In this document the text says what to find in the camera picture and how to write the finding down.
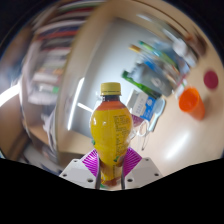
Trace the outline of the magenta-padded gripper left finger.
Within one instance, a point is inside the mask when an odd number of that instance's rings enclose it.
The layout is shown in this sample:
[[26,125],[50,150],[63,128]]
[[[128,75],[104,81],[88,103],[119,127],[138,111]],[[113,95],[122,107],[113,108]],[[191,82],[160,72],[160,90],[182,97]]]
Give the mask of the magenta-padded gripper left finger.
[[72,159],[60,177],[84,188],[99,189],[101,174],[97,151],[93,149],[81,159]]

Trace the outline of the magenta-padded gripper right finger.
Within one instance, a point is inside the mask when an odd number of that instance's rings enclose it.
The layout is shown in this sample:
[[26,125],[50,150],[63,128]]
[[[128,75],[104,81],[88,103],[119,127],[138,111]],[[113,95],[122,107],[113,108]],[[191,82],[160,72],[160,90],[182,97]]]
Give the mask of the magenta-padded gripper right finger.
[[162,178],[162,174],[149,157],[141,157],[129,148],[123,160],[121,188],[123,190],[143,187]]

